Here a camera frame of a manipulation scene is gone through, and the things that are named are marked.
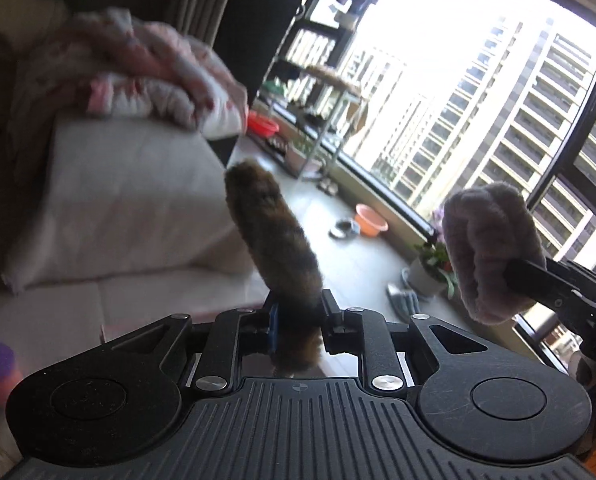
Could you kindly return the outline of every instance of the pink floral blanket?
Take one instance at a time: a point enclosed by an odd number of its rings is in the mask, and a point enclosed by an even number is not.
[[[204,43],[126,9],[74,16],[18,65],[8,124],[16,181],[40,169],[56,113],[161,116],[218,139],[244,131],[247,92]]]

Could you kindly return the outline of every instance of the white tile floor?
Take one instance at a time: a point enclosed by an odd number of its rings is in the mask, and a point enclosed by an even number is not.
[[[352,217],[355,214],[353,208],[340,198],[319,191],[313,182],[298,182],[290,177],[247,137],[238,141],[232,161],[243,158],[255,158],[274,174],[318,257],[325,287],[332,291],[340,307],[370,308],[380,312],[387,321],[400,321],[387,299],[385,288],[388,282],[400,285],[400,273],[408,266],[407,261],[380,237],[331,238],[331,226],[340,218]],[[470,330],[466,314],[458,312],[443,298],[422,303],[421,310]],[[357,370],[357,360],[351,356],[325,359],[323,370],[329,375],[349,375]]]

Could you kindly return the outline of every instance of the brown fuzzy plush toy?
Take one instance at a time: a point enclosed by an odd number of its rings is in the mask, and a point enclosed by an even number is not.
[[[273,175],[246,160],[225,175],[227,205],[262,279],[279,300],[276,376],[292,376],[320,357],[322,276],[304,231]]]

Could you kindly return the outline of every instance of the sky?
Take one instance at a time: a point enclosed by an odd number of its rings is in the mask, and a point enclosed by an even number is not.
[[[596,49],[596,28],[549,0],[379,0],[360,22],[357,41],[404,60],[428,95],[455,85],[499,16],[540,24],[552,17],[571,40]],[[327,22],[326,12],[322,18]]]

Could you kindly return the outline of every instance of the screw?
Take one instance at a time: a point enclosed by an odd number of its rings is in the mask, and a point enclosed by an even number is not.
[[[217,375],[207,375],[198,379],[195,386],[205,392],[217,392],[227,386],[227,381]]]
[[[371,384],[373,384],[374,388],[389,392],[402,388],[404,382],[395,375],[379,375],[378,377],[373,378]]]

